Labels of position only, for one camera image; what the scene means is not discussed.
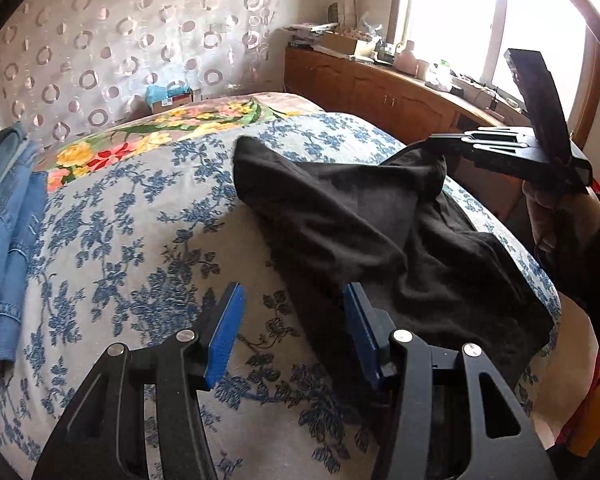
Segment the person's right hand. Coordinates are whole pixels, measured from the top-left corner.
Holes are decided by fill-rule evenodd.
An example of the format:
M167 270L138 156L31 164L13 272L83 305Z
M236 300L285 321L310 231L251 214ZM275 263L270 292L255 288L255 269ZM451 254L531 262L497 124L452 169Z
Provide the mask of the person's right hand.
M532 236L539 250L583 248L600 230L600 200L592 188L585 194L557 195L524 181Z

